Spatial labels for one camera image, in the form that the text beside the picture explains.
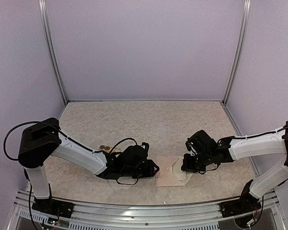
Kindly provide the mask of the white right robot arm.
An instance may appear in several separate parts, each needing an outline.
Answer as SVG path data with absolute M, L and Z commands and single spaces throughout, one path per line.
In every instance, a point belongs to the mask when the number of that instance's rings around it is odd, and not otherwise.
M 246 158 L 266 160 L 272 158 L 270 168 L 244 187 L 236 209 L 247 212 L 255 200 L 288 180 L 288 121 L 284 126 L 255 135 L 227 136 L 214 140 L 204 130 L 199 130 L 185 143 L 181 170 L 204 174 L 207 166 L 232 163 Z

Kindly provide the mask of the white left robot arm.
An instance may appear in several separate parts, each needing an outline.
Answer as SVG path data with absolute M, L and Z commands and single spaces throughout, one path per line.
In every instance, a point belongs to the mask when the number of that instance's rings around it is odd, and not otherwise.
M 135 180 L 151 178 L 159 167 L 148 158 L 149 144 L 128 146 L 124 151 L 110 152 L 91 149 L 74 140 L 53 117 L 42 122 L 28 122 L 22 132 L 18 162 L 24 167 L 38 204 L 53 213 L 57 201 L 51 197 L 44 162 L 50 156 L 78 165 L 104 180 L 118 181 L 121 177 Z

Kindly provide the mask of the spare letter paper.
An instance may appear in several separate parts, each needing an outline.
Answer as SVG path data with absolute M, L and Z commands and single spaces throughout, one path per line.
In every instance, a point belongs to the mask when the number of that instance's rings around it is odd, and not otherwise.
M 171 173 L 177 177 L 179 181 L 186 179 L 186 172 L 181 169 L 183 165 L 183 157 L 178 157 L 177 160 L 171 166 Z

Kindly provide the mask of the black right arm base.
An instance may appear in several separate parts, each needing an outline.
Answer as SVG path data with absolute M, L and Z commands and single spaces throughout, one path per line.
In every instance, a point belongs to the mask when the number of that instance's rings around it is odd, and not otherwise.
M 262 207 L 258 198 L 250 194 L 250 186 L 253 180 L 247 182 L 238 199 L 222 202 L 220 204 L 221 214 L 223 218 L 244 214 L 255 211 Z

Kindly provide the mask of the round sticker sheet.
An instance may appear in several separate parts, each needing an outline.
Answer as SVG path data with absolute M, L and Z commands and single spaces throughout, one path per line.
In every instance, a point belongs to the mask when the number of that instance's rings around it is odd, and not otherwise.
M 120 148 L 113 148 L 113 147 L 107 146 L 107 145 L 100 145 L 98 150 L 105 151 L 105 152 L 111 153 L 111 154 L 121 152 Z

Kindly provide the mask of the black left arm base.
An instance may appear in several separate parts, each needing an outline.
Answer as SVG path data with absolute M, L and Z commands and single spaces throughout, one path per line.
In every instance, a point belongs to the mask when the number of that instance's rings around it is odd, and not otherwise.
M 75 204 L 71 202 L 56 200 L 52 197 L 51 186 L 48 184 L 49 197 L 47 199 L 34 198 L 32 209 L 42 213 L 64 217 L 70 219 L 73 213 Z

